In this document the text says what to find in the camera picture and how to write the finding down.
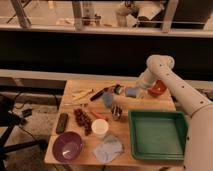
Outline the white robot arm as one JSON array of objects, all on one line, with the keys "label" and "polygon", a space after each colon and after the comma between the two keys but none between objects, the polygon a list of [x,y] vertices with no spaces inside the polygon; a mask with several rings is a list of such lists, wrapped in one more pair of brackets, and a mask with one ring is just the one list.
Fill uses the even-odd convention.
[{"label": "white robot arm", "polygon": [[168,55],[151,55],[136,85],[150,88],[160,79],[190,116],[184,171],[213,171],[213,102],[176,75]]}]

